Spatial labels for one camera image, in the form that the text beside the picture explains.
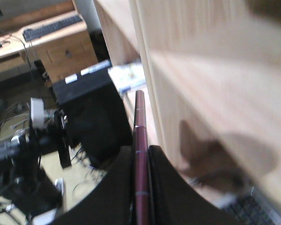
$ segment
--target light wood surface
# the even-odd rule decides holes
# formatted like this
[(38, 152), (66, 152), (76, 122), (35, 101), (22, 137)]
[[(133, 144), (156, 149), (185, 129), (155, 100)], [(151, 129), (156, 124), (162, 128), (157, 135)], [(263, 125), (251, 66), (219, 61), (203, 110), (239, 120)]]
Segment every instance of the light wood surface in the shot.
[(281, 0), (129, 1), (171, 163), (192, 177), (235, 161), (281, 207)]
[(96, 0), (96, 2), (138, 52), (138, 44), (129, 7), (129, 0)]
[(55, 21), (62, 20), (63, 18), (67, 18), (67, 17), (73, 16), (73, 15), (76, 15), (76, 14), (77, 13), (73, 11), (73, 12), (65, 13), (63, 15), (55, 16), (53, 18), (50, 18), (50, 19), (47, 19), (47, 20), (44, 20), (44, 21), (40, 21), (40, 22), (31, 24), (31, 25), (22, 27), (18, 31), (13, 32), (12, 36), (5, 35), (3, 37), (0, 37), (0, 41), (2, 41), (2, 40), (10, 41), (9, 45), (6, 45), (6, 46), (4, 46), (3, 48), (0, 49), (0, 58), (3, 58), (5, 56), (8, 56), (8, 55), (11, 55), (11, 54), (14, 54), (14, 53), (17, 53), (19, 51), (23, 51), (24, 47), (23, 47), (23, 44), (21, 43), (21, 41), (24, 42), (26, 48), (30, 48), (31, 45), (33, 47), (35, 47), (37, 45), (41, 45), (41, 44), (47, 43), (49, 41), (53, 41), (53, 40), (56, 40), (56, 39), (59, 39), (59, 38), (62, 38), (62, 37), (65, 37), (65, 36), (68, 36), (68, 35), (75, 34), (75, 33), (86, 30), (87, 29), (86, 23), (84, 21), (81, 21), (81, 22), (78, 22), (78, 23), (73, 24), (71, 26), (68, 26), (64, 29), (58, 30), (54, 33), (43, 36), (39, 39), (32, 40), (31, 43), (25, 42), (24, 37), (22, 35), (24, 29), (37, 28), (37, 27), (40, 27), (40, 26), (43, 26), (43, 25), (53, 23)]
[(126, 0), (95, 0), (103, 35), (113, 65), (139, 58), (136, 36)]
[(86, 30), (38, 45), (35, 51), (52, 83), (98, 62)]
[(50, 19), (54, 16), (74, 11), (75, 9), (74, 2), (71, 0), (53, 6), (44, 7), (0, 22), (0, 30), (4, 32), (12, 32), (26, 25)]
[[(10, 55), (23, 52), (23, 44), (25, 44), (27, 51), (32, 51), (43, 62), (52, 82), (59, 81), (83, 68), (96, 64), (97, 58), (89, 39), (85, 21), (65, 27), (31, 42), (25, 42), (23, 38), (22, 32), (25, 29), (35, 29), (76, 14), (76, 11), (72, 11), (58, 15), (27, 25), (12, 34), (0, 37), (0, 41), (6, 40), (10, 42), (0, 48), (0, 61), (4, 58), (8, 59)], [(15, 66), (12, 62), (7, 64), (6, 66)]]
[(25, 63), (25, 60), (26, 59), (24, 52), (10, 55), (5, 59), (0, 60), (0, 72), (2, 71), (2, 68), (13, 68), (22, 65), (23, 63)]

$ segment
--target drawer handle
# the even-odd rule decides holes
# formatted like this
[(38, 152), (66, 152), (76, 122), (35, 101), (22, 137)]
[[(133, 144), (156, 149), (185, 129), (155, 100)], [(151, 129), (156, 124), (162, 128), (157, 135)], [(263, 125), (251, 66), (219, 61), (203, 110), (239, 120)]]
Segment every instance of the drawer handle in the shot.
[(68, 58), (71, 58), (72, 57), (72, 53), (69, 50), (66, 50), (66, 56)]

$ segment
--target wooden drawer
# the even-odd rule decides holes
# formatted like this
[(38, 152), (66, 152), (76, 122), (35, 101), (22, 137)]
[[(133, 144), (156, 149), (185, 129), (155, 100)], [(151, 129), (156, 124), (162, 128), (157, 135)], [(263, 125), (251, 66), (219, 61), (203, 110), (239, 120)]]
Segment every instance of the wooden drawer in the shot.
[(36, 51), (52, 83), (98, 62), (87, 31), (51, 41)]
[(0, 72), (17, 67), (25, 63), (25, 53), (18, 52), (0, 59)]

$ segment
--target black keyboard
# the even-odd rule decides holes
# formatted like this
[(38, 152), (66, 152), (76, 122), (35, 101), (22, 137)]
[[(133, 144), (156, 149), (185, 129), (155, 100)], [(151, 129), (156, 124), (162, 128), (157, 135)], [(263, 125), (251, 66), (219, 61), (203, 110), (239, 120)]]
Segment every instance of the black keyboard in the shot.
[(40, 28), (37, 28), (34, 30), (26, 29), (23, 32), (23, 37), (24, 37), (25, 41), (28, 42), (28, 41), (40, 38), (44, 35), (51, 34), (57, 30), (60, 30), (62, 28), (68, 27), (72, 24), (75, 24), (75, 23), (78, 23), (81, 21), (82, 21), (82, 19), (78, 15), (75, 15), (75, 16), (69, 17), (67, 19), (48, 24), (46, 26), (43, 26), (43, 27), (40, 27)]
[(266, 210), (252, 197), (244, 197), (224, 210), (246, 225), (276, 225)]

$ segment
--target white wall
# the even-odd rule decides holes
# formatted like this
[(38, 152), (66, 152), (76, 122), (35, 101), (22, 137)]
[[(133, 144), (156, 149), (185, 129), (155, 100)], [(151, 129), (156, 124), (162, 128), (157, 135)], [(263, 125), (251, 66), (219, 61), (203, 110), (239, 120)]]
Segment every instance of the white wall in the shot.
[(75, 0), (78, 10), (88, 25), (89, 32), (101, 28), (93, 0)]

